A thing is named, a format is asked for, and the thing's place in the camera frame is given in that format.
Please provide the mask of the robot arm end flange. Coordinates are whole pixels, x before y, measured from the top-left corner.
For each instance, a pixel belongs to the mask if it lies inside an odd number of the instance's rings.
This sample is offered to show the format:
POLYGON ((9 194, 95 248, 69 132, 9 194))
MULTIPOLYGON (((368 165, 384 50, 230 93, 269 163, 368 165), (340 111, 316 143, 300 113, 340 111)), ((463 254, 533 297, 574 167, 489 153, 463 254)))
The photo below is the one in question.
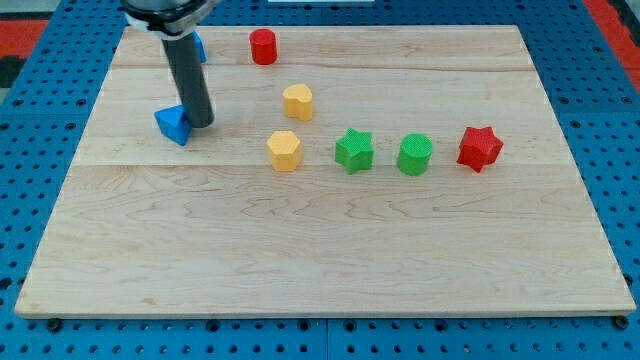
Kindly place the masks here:
POLYGON ((121 0, 128 23, 165 40, 195 31, 221 0, 121 0))

